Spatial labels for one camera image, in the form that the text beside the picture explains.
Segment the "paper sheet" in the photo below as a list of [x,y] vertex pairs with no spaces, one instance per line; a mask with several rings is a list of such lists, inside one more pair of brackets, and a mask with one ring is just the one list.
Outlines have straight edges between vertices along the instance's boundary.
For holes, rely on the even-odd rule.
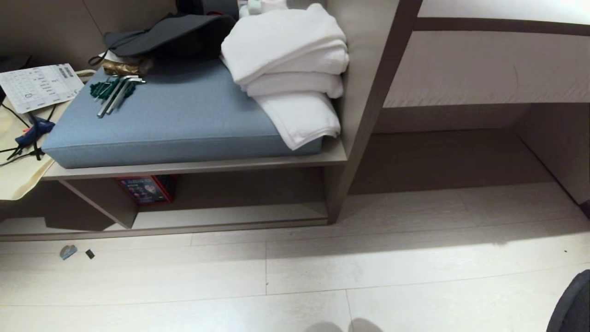
[[[8,99],[3,104],[12,108],[13,105]],[[51,118],[52,122],[57,122],[70,102],[59,104],[55,107],[55,112]],[[43,110],[35,111],[34,115],[47,119],[53,106],[46,107]],[[16,137],[22,135],[25,125],[22,124],[13,114],[0,106],[0,150],[16,147],[14,141]],[[43,135],[37,142],[39,147],[43,147],[43,142],[47,135]],[[23,153],[29,153],[32,147],[25,149]],[[6,161],[10,152],[0,154],[0,164]],[[38,161],[36,157],[30,156],[21,158],[11,164],[0,167],[0,200],[18,200],[25,196],[39,182],[41,177],[53,164],[53,159],[49,155],[43,155]]]
[[0,86],[20,114],[74,99],[84,87],[69,64],[0,73]]

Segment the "seat cushion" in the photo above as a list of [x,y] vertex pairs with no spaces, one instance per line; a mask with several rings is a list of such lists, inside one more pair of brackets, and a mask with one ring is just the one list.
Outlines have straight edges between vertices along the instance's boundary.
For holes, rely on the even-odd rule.
[[292,151],[220,60],[157,63],[111,115],[97,117],[90,85],[72,101],[43,150],[62,167],[100,167],[318,154],[317,139]]

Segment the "white towel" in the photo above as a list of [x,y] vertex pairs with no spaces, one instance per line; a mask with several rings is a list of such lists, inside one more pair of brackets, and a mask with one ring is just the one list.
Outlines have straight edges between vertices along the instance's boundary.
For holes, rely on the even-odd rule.
[[345,44],[336,19],[320,4],[312,4],[307,10],[270,11],[242,18],[221,44],[221,53],[234,81],[247,84],[302,55]]
[[277,73],[265,74],[242,85],[242,91],[250,97],[285,92],[315,91],[326,93],[330,98],[340,98],[344,92],[340,75],[324,73]]
[[304,54],[298,58],[279,64],[274,68],[270,68],[266,73],[315,71],[316,73],[339,75],[346,71],[348,61],[349,57],[346,47],[337,46]]
[[296,150],[322,136],[340,134],[340,122],[323,93],[299,92],[254,97],[285,144]]

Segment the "stack of towels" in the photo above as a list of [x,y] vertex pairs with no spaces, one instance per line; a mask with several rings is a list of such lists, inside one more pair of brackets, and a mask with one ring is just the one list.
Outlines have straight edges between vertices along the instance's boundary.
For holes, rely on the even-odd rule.
[[244,17],[221,53],[236,84],[260,104],[289,148],[340,134],[328,97],[342,96],[348,50],[321,5]]

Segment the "colorful box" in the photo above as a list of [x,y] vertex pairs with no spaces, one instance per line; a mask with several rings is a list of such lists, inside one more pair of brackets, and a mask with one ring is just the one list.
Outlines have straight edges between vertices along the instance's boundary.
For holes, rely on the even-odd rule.
[[117,182],[133,197],[137,205],[171,203],[178,175],[145,175],[120,177]]

